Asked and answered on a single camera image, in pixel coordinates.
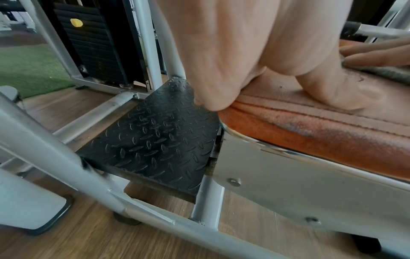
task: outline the gym machine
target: gym machine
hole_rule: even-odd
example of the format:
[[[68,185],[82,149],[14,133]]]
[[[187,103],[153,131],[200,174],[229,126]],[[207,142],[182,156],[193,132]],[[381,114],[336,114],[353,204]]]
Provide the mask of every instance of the gym machine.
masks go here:
[[[286,259],[218,231],[225,188],[300,224],[353,234],[359,246],[361,240],[372,244],[362,247],[363,252],[410,255],[408,125],[396,123],[390,130],[391,122],[385,119],[328,110],[305,99],[281,110],[275,105],[288,100],[266,101],[252,85],[218,114],[195,107],[172,35],[154,0],[134,0],[153,89],[98,83],[80,72],[37,0],[21,3],[76,83],[119,94],[54,134],[0,94],[0,147],[15,156],[0,165],[0,223],[36,235],[70,208],[70,197],[15,175],[34,166],[93,197],[118,218],[149,224],[229,258]],[[169,76],[162,86],[150,13]],[[388,96],[394,91],[403,97],[393,106],[395,112],[406,112],[401,109],[410,88],[383,83],[389,86]],[[65,145],[132,98],[144,101],[88,144],[76,152]],[[260,109],[267,120],[280,117],[278,124],[258,117],[255,103],[264,103]],[[306,118],[318,127],[310,128]],[[326,132],[337,132],[338,137],[326,138]],[[339,141],[355,146],[348,150]],[[129,197],[123,192],[129,181],[194,203],[191,217]]]

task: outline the seam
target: seam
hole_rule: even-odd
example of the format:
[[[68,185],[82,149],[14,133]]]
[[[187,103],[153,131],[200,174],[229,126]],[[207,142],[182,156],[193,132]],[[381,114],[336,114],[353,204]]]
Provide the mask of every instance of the seam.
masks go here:
[[[391,122],[391,121],[384,120],[384,119],[375,119],[375,118],[367,117],[367,116],[363,116],[363,115],[355,115],[355,114],[343,113],[343,112],[339,112],[339,111],[335,111],[335,110],[330,110],[330,109],[318,108],[318,107],[316,107],[316,106],[314,106],[314,105],[305,105],[305,104],[300,104],[300,103],[297,103],[297,102],[290,102],[290,101],[284,101],[284,100],[273,99],[273,98],[252,96],[252,95],[243,94],[243,93],[242,93],[241,95],[248,96],[248,97],[253,97],[253,98],[261,98],[261,99],[265,99],[265,100],[273,100],[273,101],[278,101],[278,102],[285,102],[285,103],[290,103],[290,104],[295,104],[295,105],[300,105],[300,106],[305,106],[305,107],[311,107],[311,108],[315,108],[315,109],[318,109],[318,110],[331,111],[331,112],[335,112],[335,113],[339,113],[339,114],[350,115],[350,116],[355,116],[355,117],[362,117],[362,118],[366,118],[366,119],[373,119],[373,120],[375,120],[375,121],[387,122],[387,123],[392,123],[392,124],[395,124],[395,125],[410,127],[410,125],[407,125],[407,124]]]
[[[268,108],[268,107],[264,107],[264,106],[252,105],[252,104],[248,104],[248,103],[244,103],[244,102],[239,102],[239,101],[236,101],[236,102],[241,103],[241,104],[243,104],[243,105],[254,106],[254,107],[258,107],[258,108],[262,108],[262,109],[268,109],[268,110],[271,110],[271,111],[283,111],[283,112],[293,113],[293,114],[298,114],[298,115],[306,115],[306,116],[313,117],[313,118],[317,118],[317,119],[327,120],[327,121],[330,121],[330,122],[336,122],[336,123],[339,123],[339,124],[349,125],[349,126],[352,126],[352,127],[362,128],[362,129],[371,130],[371,131],[383,132],[383,133],[387,133],[387,134],[390,134],[390,135],[395,135],[395,136],[405,137],[405,138],[407,138],[407,139],[410,139],[410,137],[405,136],[405,135],[400,135],[400,134],[392,133],[392,132],[388,132],[388,131],[382,131],[382,130],[375,129],[375,128],[368,128],[368,127],[363,127],[363,126],[359,126],[359,125],[354,125],[354,124],[350,124],[350,123],[346,123],[346,122],[341,122],[341,121],[334,120],[334,119],[328,119],[328,118],[324,118],[324,117],[320,117],[320,116],[309,115],[309,114],[305,114],[305,113],[299,113],[299,112],[288,111],[288,110],[283,110],[283,109]]]

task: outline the brown leather padding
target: brown leather padding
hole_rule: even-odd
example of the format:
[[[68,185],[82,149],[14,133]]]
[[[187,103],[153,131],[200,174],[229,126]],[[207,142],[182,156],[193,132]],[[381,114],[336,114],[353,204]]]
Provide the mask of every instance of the brown leather padding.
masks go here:
[[[254,79],[219,117],[229,128],[315,157],[410,180],[410,87],[346,70],[385,97],[343,111],[308,96],[293,77],[270,70]]]

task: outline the diamond plate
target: diamond plate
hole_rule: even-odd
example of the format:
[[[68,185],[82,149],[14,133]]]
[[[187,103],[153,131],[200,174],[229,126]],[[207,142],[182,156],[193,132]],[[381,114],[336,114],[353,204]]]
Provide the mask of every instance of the diamond plate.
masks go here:
[[[195,202],[218,134],[216,113],[196,107],[172,78],[77,153],[93,167]]]

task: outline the screw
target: screw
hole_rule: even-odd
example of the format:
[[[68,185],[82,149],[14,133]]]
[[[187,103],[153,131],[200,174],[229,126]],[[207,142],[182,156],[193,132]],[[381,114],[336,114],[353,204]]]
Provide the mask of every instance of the screw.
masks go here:
[[[315,217],[307,217],[306,222],[309,223],[312,226],[320,226],[322,225],[322,223],[320,222],[320,220],[318,218]]]
[[[232,185],[233,187],[239,187],[241,186],[240,180],[239,179],[233,179],[233,178],[229,178],[228,179],[228,183],[230,185]]]

